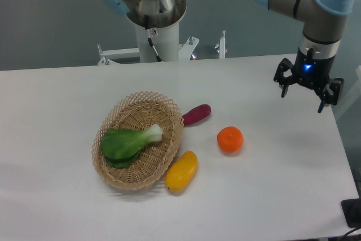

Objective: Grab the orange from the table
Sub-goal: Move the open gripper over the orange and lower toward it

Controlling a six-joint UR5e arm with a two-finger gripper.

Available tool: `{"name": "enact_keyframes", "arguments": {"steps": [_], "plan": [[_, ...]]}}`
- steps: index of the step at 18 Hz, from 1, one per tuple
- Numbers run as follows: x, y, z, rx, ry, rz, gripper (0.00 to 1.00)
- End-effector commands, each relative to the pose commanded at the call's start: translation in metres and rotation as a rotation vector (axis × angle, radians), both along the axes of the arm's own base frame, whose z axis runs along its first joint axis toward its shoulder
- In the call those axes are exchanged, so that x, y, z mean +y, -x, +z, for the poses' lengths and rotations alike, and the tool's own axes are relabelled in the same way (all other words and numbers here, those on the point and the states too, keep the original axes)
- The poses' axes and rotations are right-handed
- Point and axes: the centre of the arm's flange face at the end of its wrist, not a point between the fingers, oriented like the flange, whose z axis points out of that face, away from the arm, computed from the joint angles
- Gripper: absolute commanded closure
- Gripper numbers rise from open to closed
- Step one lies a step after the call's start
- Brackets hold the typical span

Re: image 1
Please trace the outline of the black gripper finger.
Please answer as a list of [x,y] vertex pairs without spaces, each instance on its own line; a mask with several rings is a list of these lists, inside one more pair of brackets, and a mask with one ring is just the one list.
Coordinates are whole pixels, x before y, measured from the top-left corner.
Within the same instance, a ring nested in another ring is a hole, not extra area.
[[278,65],[274,82],[279,84],[281,88],[281,97],[284,98],[287,94],[289,85],[293,85],[293,67],[294,65],[287,58],[284,58]]
[[344,82],[345,80],[343,78],[330,78],[326,85],[320,89],[318,92],[320,99],[318,113],[321,113],[324,107],[337,105],[344,87]]

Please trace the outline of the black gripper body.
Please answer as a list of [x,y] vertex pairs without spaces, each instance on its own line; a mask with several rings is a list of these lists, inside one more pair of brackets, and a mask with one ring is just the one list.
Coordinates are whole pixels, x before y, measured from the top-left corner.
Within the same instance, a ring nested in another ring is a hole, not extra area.
[[297,51],[296,60],[291,68],[291,84],[299,84],[314,91],[322,91],[329,82],[329,73],[334,56],[328,59],[314,59],[316,53],[304,54]]

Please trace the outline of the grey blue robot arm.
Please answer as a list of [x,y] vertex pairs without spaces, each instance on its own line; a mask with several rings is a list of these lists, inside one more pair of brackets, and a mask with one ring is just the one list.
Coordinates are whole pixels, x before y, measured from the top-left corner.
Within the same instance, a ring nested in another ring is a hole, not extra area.
[[[186,12],[186,0],[102,1],[115,14],[126,16],[133,24],[141,62],[190,58],[192,49],[179,44],[179,22]],[[295,61],[283,59],[274,75],[283,94],[290,85],[299,84],[315,92],[321,107],[337,104],[344,80],[330,78],[329,72],[354,0],[254,1],[268,10],[303,22]]]

